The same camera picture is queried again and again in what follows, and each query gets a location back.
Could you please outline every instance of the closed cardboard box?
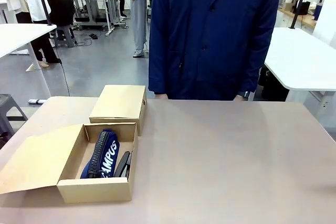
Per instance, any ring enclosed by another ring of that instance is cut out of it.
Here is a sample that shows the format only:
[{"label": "closed cardboard box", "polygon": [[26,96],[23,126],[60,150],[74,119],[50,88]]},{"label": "closed cardboard box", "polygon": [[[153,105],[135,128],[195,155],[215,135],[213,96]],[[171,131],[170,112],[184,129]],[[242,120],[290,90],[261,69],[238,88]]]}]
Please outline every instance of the closed cardboard box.
[{"label": "closed cardboard box", "polygon": [[[132,153],[129,177],[80,179],[104,129],[118,136],[115,167]],[[80,124],[28,137],[0,172],[0,194],[57,186],[65,203],[131,200],[137,152],[135,123]]]},{"label": "closed cardboard box", "polygon": [[145,86],[106,85],[90,114],[90,122],[135,122],[141,136],[146,103]]}]

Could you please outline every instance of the wristwatch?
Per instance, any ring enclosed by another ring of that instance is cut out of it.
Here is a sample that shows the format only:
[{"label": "wristwatch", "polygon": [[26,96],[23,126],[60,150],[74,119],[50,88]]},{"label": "wristwatch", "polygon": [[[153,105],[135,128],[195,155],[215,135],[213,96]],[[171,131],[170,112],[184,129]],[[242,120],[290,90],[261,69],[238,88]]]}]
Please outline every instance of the wristwatch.
[{"label": "wristwatch", "polygon": [[248,97],[250,96],[250,94],[251,94],[251,92],[248,92],[248,91],[239,91],[238,92],[238,95],[240,95],[244,99],[248,99]]}]

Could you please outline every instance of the shoe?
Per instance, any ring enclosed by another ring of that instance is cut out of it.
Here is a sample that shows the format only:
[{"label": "shoe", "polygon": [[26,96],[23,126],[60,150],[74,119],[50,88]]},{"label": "shoe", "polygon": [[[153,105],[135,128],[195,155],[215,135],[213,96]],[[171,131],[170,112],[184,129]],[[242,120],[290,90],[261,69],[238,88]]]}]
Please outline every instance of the shoe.
[{"label": "shoe", "polygon": [[61,59],[58,59],[56,58],[55,60],[52,60],[52,61],[47,61],[49,64],[53,64],[53,63],[61,63],[62,64],[62,61]]},{"label": "shoe", "polygon": [[145,54],[144,54],[144,52],[142,52],[142,53],[140,53],[140,54],[134,54],[133,55],[133,58],[141,58],[141,57],[143,57],[143,56],[145,56]]},{"label": "shoe", "polygon": [[47,67],[49,67],[49,65],[46,64],[46,63],[44,63],[43,61],[39,61],[39,60],[38,60],[38,64],[39,64],[40,67],[42,67],[42,68],[47,68]]}]

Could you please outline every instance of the box lid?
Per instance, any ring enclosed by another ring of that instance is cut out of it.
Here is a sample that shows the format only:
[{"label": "box lid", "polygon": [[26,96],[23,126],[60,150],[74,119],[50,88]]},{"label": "box lid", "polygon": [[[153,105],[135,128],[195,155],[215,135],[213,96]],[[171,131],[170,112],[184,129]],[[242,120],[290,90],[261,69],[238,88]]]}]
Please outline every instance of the box lid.
[{"label": "box lid", "polygon": [[56,186],[82,128],[28,137],[0,172],[0,194]]},{"label": "box lid", "polygon": [[90,118],[138,119],[145,89],[145,86],[106,85]]}]

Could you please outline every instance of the sneaker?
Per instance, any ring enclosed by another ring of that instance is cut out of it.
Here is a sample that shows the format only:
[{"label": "sneaker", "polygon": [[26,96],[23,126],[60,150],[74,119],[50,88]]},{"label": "sneaker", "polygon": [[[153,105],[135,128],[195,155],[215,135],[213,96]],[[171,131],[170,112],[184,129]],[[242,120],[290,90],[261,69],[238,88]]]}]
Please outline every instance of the sneaker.
[{"label": "sneaker", "polygon": [[133,58],[141,58],[141,57],[143,57],[145,55],[145,53],[144,52],[141,52],[140,54],[134,54],[133,55]]},{"label": "sneaker", "polygon": [[43,61],[39,61],[39,60],[38,60],[38,64],[39,64],[40,67],[42,67],[42,68],[47,68],[47,67],[49,67],[49,65],[46,64],[46,63],[44,63]]}]

